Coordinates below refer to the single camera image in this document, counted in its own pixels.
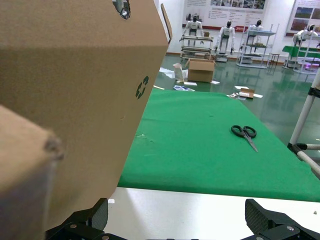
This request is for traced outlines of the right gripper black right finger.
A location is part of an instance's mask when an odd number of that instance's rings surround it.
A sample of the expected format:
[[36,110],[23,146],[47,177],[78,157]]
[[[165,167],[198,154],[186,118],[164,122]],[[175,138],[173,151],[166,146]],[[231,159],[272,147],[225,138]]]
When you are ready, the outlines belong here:
[[282,212],[267,210],[252,198],[245,200],[245,221],[253,235],[245,240],[320,240],[320,234],[301,226]]

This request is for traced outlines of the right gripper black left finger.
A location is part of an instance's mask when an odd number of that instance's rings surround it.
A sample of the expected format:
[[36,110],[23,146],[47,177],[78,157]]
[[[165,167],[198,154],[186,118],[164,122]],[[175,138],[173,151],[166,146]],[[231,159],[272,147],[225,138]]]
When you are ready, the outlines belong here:
[[97,240],[105,234],[108,199],[100,198],[88,209],[75,211],[62,224],[45,232],[46,240]]

